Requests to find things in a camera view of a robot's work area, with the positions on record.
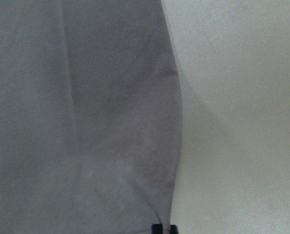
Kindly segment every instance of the textured surface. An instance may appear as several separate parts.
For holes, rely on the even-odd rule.
[[[290,0],[164,0],[181,78],[183,234],[290,234]]]
[[[180,133],[160,1],[0,1],[0,234],[167,227]]]

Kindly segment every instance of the gray garment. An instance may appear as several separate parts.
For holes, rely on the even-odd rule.
[[[180,137],[160,1],[0,0],[0,234],[167,229]]]

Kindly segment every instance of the gray fabric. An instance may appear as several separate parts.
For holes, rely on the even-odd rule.
[[[0,234],[167,229],[180,135],[158,0],[0,0]]]

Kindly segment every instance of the cloth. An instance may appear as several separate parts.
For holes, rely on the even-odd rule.
[[[169,228],[181,96],[158,0],[0,0],[0,234]]]

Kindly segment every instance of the black object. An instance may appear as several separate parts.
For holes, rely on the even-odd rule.
[[[151,226],[152,234],[163,234],[162,224],[153,224]],[[171,225],[170,234],[178,234],[178,229],[176,225]]]

